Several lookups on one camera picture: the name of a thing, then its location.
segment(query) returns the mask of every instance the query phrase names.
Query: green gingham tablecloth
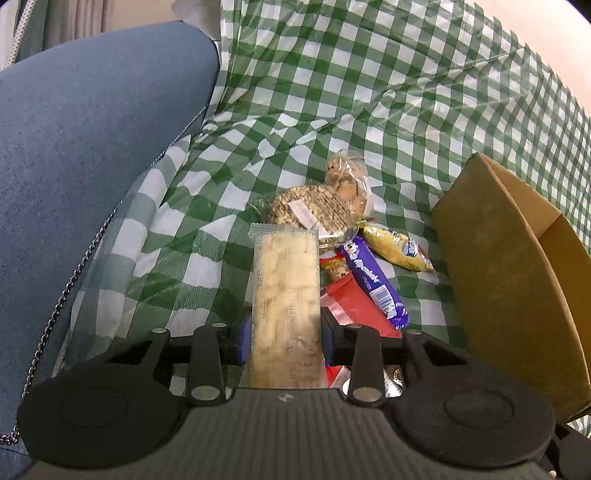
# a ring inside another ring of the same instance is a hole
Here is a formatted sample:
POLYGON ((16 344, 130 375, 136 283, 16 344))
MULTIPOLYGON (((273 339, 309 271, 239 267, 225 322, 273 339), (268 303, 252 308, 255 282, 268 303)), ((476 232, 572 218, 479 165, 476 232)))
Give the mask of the green gingham tablecloth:
POLYGON ((124 199, 76 297, 59 365, 154 327, 188 335, 235 319, 252 296, 249 202, 322 182, 341 148, 364 154, 378 222, 431 256, 436 275, 380 265, 411 325, 446 342, 465 338, 430 210, 471 153, 538 190, 591 251, 591 122, 480 8, 223 0, 222 37, 210 119, 124 199))

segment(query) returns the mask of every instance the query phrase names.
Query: brown cardboard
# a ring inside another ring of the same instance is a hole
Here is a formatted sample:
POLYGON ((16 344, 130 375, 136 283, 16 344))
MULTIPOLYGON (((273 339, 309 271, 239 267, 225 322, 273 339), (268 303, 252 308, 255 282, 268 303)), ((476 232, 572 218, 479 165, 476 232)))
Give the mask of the brown cardboard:
POLYGON ((559 421, 591 407, 591 258, 540 194, 475 154, 433 209, 468 350, 543 393, 559 421))

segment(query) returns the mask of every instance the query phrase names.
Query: snack bag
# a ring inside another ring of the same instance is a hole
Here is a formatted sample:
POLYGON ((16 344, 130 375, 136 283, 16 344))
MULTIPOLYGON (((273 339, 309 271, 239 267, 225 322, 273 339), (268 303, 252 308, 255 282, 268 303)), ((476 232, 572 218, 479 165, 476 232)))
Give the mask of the snack bag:
POLYGON ((374 252, 390 263, 415 272, 435 271, 423 249, 403 233, 366 225, 363 227, 363 238, 374 252))
POLYGON ((406 327, 408 312, 363 237, 357 235, 350 242, 339 247, 339 251, 345 256, 347 265, 361 289, 386 315, 386 319, 397 329, 406 327))
POLYGON ((320 268, 329 276, 330 282, 335 282, 351 272, 347 261, 342 253, 337 252, 334 256, 320 259, 320 268))
POLYGON ((326 164, 324 183, 333 187, 355 218, 367 218, 373 208, 365 160, 351 150, 341 150, 326 164))
POLYGON ((285 189, 251 206, 265 223, 317 230, 320 252, 351 240, 358 231, 358 223, 345 201, 333 188, 322 184, 285 189))
POLYGON ((253 224, 250 386, 323 388, 318 235, 253 224))
POLYGON ((382 337, 401 337, 400 331, 386 320, 380 309, 357 285, 351 272, 325 287, 324 292, 320 297, 320 306, 328 307, 338 324, 358 323, 375 328, 382 337))

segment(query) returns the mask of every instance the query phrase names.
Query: cookie bag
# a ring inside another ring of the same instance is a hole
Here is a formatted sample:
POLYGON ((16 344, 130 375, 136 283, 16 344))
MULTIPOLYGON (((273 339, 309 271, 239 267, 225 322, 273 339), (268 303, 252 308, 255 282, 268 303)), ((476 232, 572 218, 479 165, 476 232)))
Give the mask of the cookie bag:
POLYGON ((251 388, 325 388, 318 236, 252 224, 251 388))
POLYGON ((323 184, 285 189, 251 203, 261 222, 316 230, 319 251, 326 252, 351 240, 358 222, 336 191, 323 184))
POLYGON ((324 183, 346 202, 354 218, 367 218, 374 209, 365 160, 352 150, 341 150, 326 164, 324 183))

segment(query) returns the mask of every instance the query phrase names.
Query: barcode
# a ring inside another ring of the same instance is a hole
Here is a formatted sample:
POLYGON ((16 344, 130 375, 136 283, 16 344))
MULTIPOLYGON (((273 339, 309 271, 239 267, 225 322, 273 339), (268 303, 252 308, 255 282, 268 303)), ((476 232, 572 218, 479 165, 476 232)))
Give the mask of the barcode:
POLYGON ((386 315, 388 320, 396 316, 396 305, 394 304, 394 299, 390 295, 386 285, 382 285, 381 287, 372 290, 369 292, 369 296, 378 308, 382 310, 382 313, 386 315))

